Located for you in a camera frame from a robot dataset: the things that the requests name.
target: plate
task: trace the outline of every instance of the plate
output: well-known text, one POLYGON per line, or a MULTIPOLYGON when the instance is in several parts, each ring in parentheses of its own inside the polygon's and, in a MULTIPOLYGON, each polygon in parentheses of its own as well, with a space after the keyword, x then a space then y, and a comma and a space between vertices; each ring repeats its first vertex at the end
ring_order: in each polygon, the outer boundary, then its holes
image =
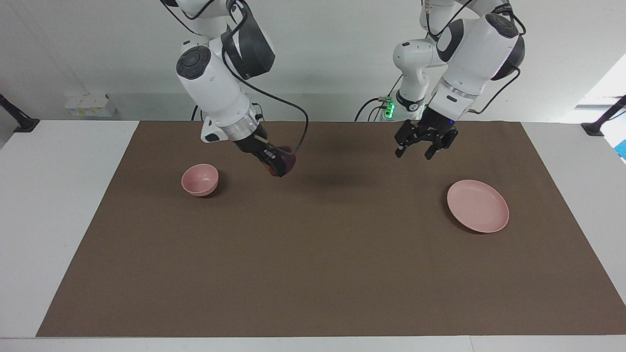
POLYGON ((509 208, 493 187, 476 180, 456 182, 448 190, 448 207, 464 226, 483 234, 506 227, 509 208))

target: brown table mat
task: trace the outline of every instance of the brown table mat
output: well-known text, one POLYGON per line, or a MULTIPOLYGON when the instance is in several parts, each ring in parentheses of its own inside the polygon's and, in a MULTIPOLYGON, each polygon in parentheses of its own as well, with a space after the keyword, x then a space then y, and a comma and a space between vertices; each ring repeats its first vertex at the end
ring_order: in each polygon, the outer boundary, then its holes
MULTIPOLYGON (((274 143, 301 123, 266 123, 274 143)), ((200 124, 141 122, 38 336, 626 334, 626 308, 519 123, 459 123, 432 161, 398 124, 312 123, 271 177, 200 124), (208 199, 182 173, 220 171, 208 199), (509 226, 449 213, 461 179, 499 190, 509 226)))

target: pink plate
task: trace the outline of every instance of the pink plate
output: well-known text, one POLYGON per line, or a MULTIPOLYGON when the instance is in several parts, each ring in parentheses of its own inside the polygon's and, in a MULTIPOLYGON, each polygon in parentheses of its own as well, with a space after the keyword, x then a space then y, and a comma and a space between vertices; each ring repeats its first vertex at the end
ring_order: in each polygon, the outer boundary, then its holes
POLYGON ((204 197, 213 193, 218 181, 217 169, 212 165, 201 163, 185 171, 180 183, 189 194, 204 197))
POLYGON ((448 190, 448 207, 463 225, 484 234, 504 229, 509 221, 505 199, 480 181, 463 180, 452 185, 448 190))

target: blue object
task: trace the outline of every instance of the blue object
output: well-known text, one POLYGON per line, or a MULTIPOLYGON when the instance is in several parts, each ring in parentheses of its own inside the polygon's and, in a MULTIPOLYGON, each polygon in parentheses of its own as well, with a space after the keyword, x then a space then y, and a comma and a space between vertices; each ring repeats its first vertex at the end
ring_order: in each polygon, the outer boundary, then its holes
POLYGON ((615 147, 615 151, 624 159, 626 159, 626 140, 615 147))

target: green indicator light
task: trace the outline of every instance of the green indicator light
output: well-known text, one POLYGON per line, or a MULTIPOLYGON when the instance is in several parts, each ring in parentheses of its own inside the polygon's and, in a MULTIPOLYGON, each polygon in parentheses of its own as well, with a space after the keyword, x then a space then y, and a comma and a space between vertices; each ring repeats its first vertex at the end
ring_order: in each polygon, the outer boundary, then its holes
POLYGON ((385 111, 385 117, 388 119, 393 118, 393 111, 396 109, 396 104, 393 101, 387 101, 389 105, 387 106, 387 110, 385 111))

